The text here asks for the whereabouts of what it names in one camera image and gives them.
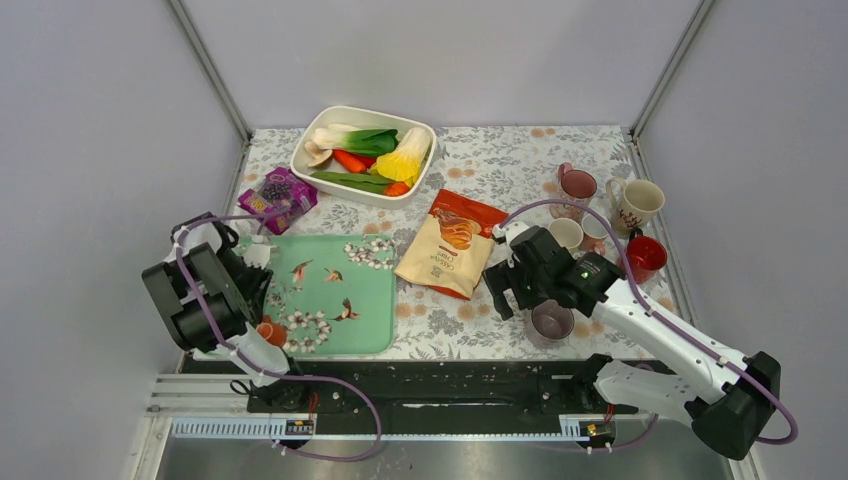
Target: carrot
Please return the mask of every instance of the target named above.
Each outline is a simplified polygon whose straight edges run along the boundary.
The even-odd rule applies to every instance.
[[[409,185],[407,185],[406,183],[395,182],[390,184],[388,187],[386,187],[385,190],[383,190],[383,195],[387,197],[399,197],[410,190],[411,189],[409,188]]]
[[[368,167],[364,163],[344,150],[333,150],[333,158],[350,173],[365,173],[368,171]]]
[[[371,166],[377,161],[377,157],[366,157],[365,155],[350,153],[347,150],[341,151],[362,162],[362,164],[365,165],[365,168],[371,168]]]

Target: mug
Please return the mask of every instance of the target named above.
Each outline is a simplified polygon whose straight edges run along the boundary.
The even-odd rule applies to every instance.
[[[589,200],[598,190],[598,182],[595,181],[595,177],[583,170],[574,170],[574,167],[568,162],[559,166],[557,180],[559,180],[559,186],[562,188],[560,198],[586,206],[589,205]],[[584,213],[577,207],[558,204],[552,204],[550,211],[554,218],[570,218],[576,222],[583,218]]]
[[[592,215],[586,215],[580,221],[580,226],[583,228],[583,241],[578,247],[583,252],[595,252],[598,255],[606,253],[604,240],[609,236],[607,229],[601,225],[601,221]]]
[[[271,322],[271,317],[265,315],[262,317],[262,323],[256,326],[256,332],[259,333],[266,342],[275,347],[282,347],[288,340],[288,333],[285,327],[277,323]]]
[[[650,280],[668,261],[665,247],[653,238],[644,236],[638,228],[630,232],[630,242],[624,253],[633,272],[633,281],[638,285]],[[624,270],[621,258],[617,265]]]
[[[570,218],[557,218],[548,225],[548,231],[560,247],[574,255],[583,241],[583,229]]]
[[[524,320],[524,334],[534,347],[558,347],[574,330],[574,313],[560,307],[556,300],[545,300],[536,306]]]
[[[620,197],[615,196],[613,183],[621,187]],[[626,182],[623,178],[613,177],[607,182],[606,190],[612,204],[612,228],[621,236],[648,223],[665,205],[665,195],[660,187],[647,180]]]

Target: table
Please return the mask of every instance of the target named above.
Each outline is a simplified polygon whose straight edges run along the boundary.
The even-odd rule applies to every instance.
[[[603,185],[613,176],[636,178],[621,128],[582,127],[447,127],[436,128],[438,145],[433,164],[420,181],[421,189],[401,210],[384,210],[321,193],[318,205],[298,219],[287,235],[320,233],[377,233],[392,235],[403,255],[439,189],[459,193],[512,212],[527,203],[558,196],[556,169],[563,162],[590,172],[598,193],[590,206],[605,214],[610,205]],[[287,166],[302,128],[260,129],[251,142],[237,194],[256,188],[265,173]],[[234,214],[243,214],[233,205]],[[547,225],[553,217],[538,207],[520,217],[528,224]],[[258,223],[236,221],[240,235],[255,233]],[[496,247],[489,264],[505,258]],[[607,258],[618,253],[607,239]],[[665,269],[642,288],[672,311],[674,296]],[[539,350],[523,333],[523,318],[502,321],[485,286],[470,301],[436,293],[398,279],[395,340],[379,360],[553,360],[582,359],[593,353],[615,358],[652,358],[624,334],[593,322],[577,311],[576,325],[562,346]]]

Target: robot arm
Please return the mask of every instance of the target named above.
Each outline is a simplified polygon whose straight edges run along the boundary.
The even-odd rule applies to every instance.
[[[516,222],[494,233],[513,253],[483,273],[495,309],[504,320],[513,315],[504,291],[512,290],[520,309],[554,299],[564,308],[577,309],[616,328],[676,374],[649,372],[594,355],[581,377],[604,401],[632,405],[690,425],[704,443],[726,457],[741,460],[747,455],[775,407],[723,363],[747,365],[746,372],[776,396],[780,380],[777,361],[764,352],[749,358],[722,345],[639,289],[650,307],[646,310],[618,267],[591,252],[575,261],[544,228]],[[657,321],[651,310],[711,346],[722,356],[721,362]]]
[[[184,225],[211,216],[211,213],[206,213],[174,227],[172,236],[176,238]],[[232,229],[218,221],[207,223],[186,235],[183,261],[200,285],[227,342],[244,351],[262,371],[284,374],[289,371],[288,357],[263,340],[254,328],[262,317],[262,305],[272,273],[264,268],[264,264],[248,265],[244,258],[232,251],[237,243],[238,235]],[[272,383],[273,378],[257,373],[218,343],[176,265],[176,251],[174,248],[164,261],[141,275],[171,338],[185,351],[198,349],[204,353],[229,355],[233,363],[250,375],[257,387]]]

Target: white plastic container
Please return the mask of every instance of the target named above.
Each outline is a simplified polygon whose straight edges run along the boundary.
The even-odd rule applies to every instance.
[[[403,138],[406,132],[412,127],[421,127],[430,135],[430,151],[427,153],[427,158],[421,167],[421,175],[418,181],[412,186],[412,189],[399,197],[387,197],[376,193],[356,190],[354,188],[345,187],[335,183],[312,178],[310,175],[319,170],[310,168],[309,161],[312,156],[303,149],[303,144],[312,137],[312,132],[316,128],[327,127],[332,123],[345,123],[358,128],[395,128],[398,131],[398,138]],[[405,207],[412,196],[418,191],[422,180],[427,175],[427,169],[430,168],[430,163],[433,161],[433,153],[436,151],[436,132],[430,126],[414,120],[387,115],[385,113],[372,112],[355,107],[330,107],[319,113],[315,120],[306,128],[303,137],[297,143],[294,153],[291,158],[291,171],[304,182],[314,186],[318,190],[335,195],[337,197],[353,200],[354,202],[367,203],[380,208],[397,209]],[[344,167],[339,165],[335,160],[331,160],[332,165],[324,169],[326,172],[345,172]]]

